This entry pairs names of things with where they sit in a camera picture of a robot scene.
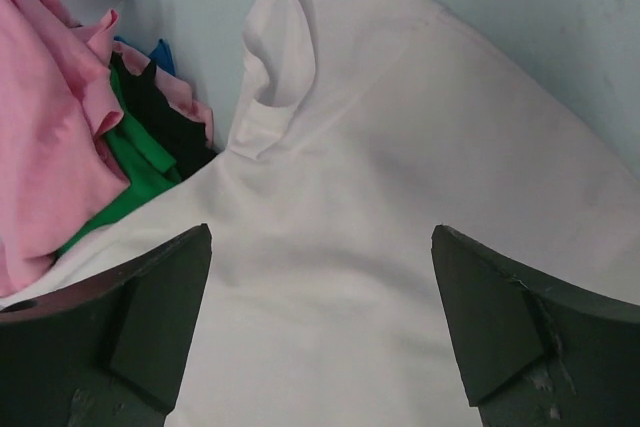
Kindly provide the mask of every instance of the blue fabric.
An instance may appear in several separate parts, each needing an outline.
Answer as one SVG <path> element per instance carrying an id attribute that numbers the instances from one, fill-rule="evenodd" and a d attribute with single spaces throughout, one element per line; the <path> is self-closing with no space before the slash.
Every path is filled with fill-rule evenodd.
<path id="1" fill-rule="evenodd" d="M 125 39 L 123 39 L 119 35 L 116 35 L 115 39 L 119 42 L 127 44 L 130 47 L 133 47 L 134 49 L 140 52 L 143 52 L 142 49 L 139 49 L 137 46 L 127 42 Z M 173 56 L 171 55 L 171 47 L 169 47 L 169 42 L 167 42 L 164 39 L 158 40 L 158 44 L 156 45 L 155 49 L 153 49 L 149 54 L 149 58 L 153 60 L 156 63 L 156 65 L 160 67 L 162 70 L 170 73 L 175 77 L 176 67 L 173 63 Z"/>

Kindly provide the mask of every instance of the green fabric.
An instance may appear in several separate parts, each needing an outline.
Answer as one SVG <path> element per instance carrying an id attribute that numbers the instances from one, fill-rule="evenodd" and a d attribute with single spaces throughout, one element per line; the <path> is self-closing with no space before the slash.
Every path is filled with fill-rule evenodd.
<path id="1" fill-rule="evenodd" d="M 57 251 L 58 256 L 68 251 L 92 230 L 119 221 L 182 181 L 176 170 L 175 159 L 129 113 L 122 96 L 120 79 L 113 68 L 111 87 L 120 102 L 124 116 L 115 128 L 104 135 L 104 139 L 131 185 L 84 224 Z"/>

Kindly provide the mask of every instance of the white fabric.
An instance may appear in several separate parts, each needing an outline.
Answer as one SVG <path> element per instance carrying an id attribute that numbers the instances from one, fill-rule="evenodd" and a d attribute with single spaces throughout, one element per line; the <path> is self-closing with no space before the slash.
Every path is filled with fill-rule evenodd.
<path id="1" fill-rule="evenodd" d="M 640 195 L 430 0 L 257 0 L 228 149 L 5 303 L 201 223 L 213 261 L 169 427 L 479 424 L 435 282 L 446 223 L 631 301 Z"/>

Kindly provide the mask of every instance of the black cloth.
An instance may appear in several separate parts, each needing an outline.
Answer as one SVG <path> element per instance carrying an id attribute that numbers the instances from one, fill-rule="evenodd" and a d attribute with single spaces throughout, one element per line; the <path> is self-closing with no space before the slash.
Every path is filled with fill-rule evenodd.
<path id="1" fill-rule="evenodd" d="M 116 53 L 111 56 L 111 65 L 120 79 L 129 112 L 176 160 L 176 168 L 183 180 L 213 160 L 216 152 L 207 147 L 205 125 L 172 109 L 156 87 L 155 62 L 149 62 L 140 75 L 129 72 L 122 57 Z"/>

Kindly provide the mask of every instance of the white cloth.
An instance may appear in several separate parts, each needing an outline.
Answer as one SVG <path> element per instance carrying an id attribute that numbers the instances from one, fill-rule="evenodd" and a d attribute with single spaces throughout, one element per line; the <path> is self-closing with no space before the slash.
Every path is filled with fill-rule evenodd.
<path id="1" fill-rule="evenodd" d="M 169 427 L 479 425 L 430 254 L 446 223 L 640 300 L 640 193 L 591 132 L 430 0 L 257 0 L 228 149 L 14 302 L 209 224 Z"/>

